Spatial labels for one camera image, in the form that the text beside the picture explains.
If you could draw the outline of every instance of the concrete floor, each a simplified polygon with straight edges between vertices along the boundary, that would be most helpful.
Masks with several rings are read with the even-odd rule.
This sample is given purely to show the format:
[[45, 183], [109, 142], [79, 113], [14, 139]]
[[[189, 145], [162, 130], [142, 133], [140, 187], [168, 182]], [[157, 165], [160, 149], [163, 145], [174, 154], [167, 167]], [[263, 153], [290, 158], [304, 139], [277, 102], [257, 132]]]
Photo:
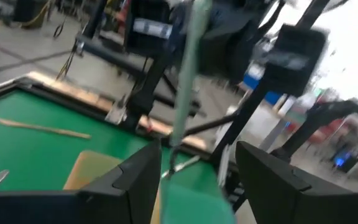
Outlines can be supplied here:
[[[40, 30], [10, 29], [0, 26], [0, 83], [6, 80], [19, 77], [33, 70], [56, 76], [68, 57], [64, 51], [70, 50], [74, 42], [74, 36], [80, 26], [77, 22], [68, 19], [61, 36], [54, 40], [53, 31], [62, 21], [60, 15], [52, 16], [52, 20], [45, 24]], [[61, 56], [39, 60], [37, 62], [19, 65], [29, 59], [42, 58], [51, 54], [62, 54]], [[143, 64], [144, 59], [134, 57], [134, 63]], [[128, 94], [133, 83], [125, 77], [117, 76], [116, 69], [92, 55], [85, 54], [83, 58], [75, 57], [71, 69], [68, 72], [68, 79], [81, 86], [95, 89], [105, 95], [120, 98], [123, 94]], [[199, 86], [198, 98], [202, 102], [203, 110], [207, 112], [207, 117], [196, 116], [188, 119], [188, 126], [202, 124], [216, 118], [222, 117], [226, 113], [229, 105], [236, 105], [240, 97], [233, 95], [227, 90], [222, 90], [211, 84], [207, 78], [197, 80]], [[157, 91], [167, 92], [167, 88], [159, 85]], [[166, 106], [155, 104], [153, 116], [164, 120], [173, 120], [173, 110]], [[209, 130], [201, 133], [208, 144], [214, 141], [216, 130]], [[251, 133], [245, 134], [246, 141], [258, 146], [262, 139], [253, 136]], [[275, 145], [280, 146], [286, 140], [281, 136]], [[294, 156], [293, 163], [302, 169], [334, 182], [338, 185], [358, 191], [358, 183], [344, 179], [338, 174], [334, 174], [328, 166], [321, 165], [319, 159], [313, 157], [313, 153], [300, 150]], [[239, 223], [255, 223], [252, 210], [249, 204], [245, 203], [237, 212]]]

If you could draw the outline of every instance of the green felt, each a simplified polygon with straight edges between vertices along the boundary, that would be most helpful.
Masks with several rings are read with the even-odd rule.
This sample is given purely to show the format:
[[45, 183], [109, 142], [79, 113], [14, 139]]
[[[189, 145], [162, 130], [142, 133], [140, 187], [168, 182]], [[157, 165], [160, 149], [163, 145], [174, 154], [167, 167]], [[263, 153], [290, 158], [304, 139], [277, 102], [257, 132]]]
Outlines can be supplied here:
[[[126, 159], [148, 143], [141, 137], [19, 90], [0, 98], [0, 118], [92, 135], [87, 140], [0, 124], [0, 171], [10, 171], [0, 183], [0, 190], [62, 189], [81, 151], [88, 149]], [[169, 151], [164, 149], [162, 172], [168, 169], [168, 157]], [[178, 156], [178, 162], [187, 159], [186, 155]], [[199, 162], [177, 173], [172, 186], [169, 210], [178, 212], [167, 219], [175, 223], [204, 223], [204, 215], [218, 215], [234, 221], [209, 164]], [[189, 208], [194, 209], [178, 215]], [[199, 214], [197, 209], [209, 212]]]

